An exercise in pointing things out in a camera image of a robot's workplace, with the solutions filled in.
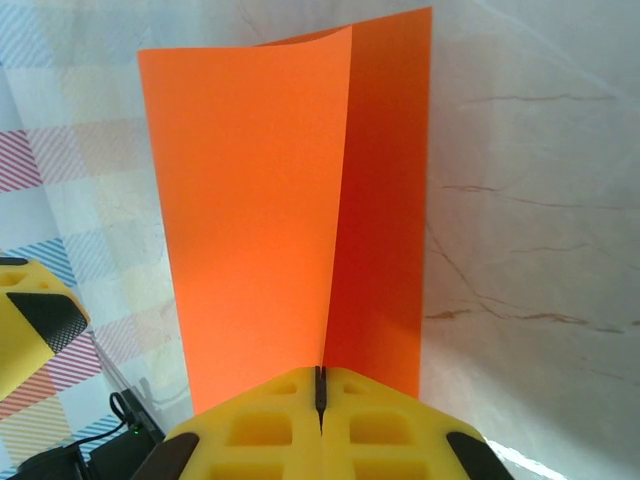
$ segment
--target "plaid fabric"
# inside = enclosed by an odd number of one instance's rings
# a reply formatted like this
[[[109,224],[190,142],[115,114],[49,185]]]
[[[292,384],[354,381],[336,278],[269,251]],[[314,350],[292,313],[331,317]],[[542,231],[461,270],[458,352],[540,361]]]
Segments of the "plaid fabric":
[[[0,249],[74,289],[98,344],[165,428],[189,415],[162,415],[188,399],[188,383],[136,52],[215,42],[209,26],[226,8],[170,3],[0,3]],[[83,334],[0,403],[0,480],[113,427],[108,393]]]

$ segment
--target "folded orange paper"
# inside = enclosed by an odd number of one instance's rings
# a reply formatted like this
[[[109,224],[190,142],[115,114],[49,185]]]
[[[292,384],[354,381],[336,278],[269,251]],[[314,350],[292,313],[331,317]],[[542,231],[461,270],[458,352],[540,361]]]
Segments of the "folded orange paper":
[[[323,361],[417,395],[430,25],[140,53],[196,413]]]

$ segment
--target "black wire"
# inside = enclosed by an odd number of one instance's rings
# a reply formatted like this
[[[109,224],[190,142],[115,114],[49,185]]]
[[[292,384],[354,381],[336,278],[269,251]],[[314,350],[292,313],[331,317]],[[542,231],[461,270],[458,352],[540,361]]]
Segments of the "black wire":
[[[120,395],[118,392],[113,392],[111,395],[109,395],[109,406],[111,407],[111,411],[113,412],[113,414],[116,417],[118,417],[118,419],[120,420],[120,425],[109,430],[108,432],[101,433],[100,435],[95,435],[93,437],[87,437],[87,438],[82,438],[80,440],[77,440],[73,442],[71,445],[69,445],[67,448],[78,447],[85,443],[93,442],[95,440],[100,440],[101,438],[105,438],[105,437],[108,437],[109,435],[113,435],[122,427],[124,427],[125,424],[127,423],[127,420],[126,420],[126,415],[124,413],[125,407],[123,405],[124,405],[124,399],[122,398],[122,395]]]

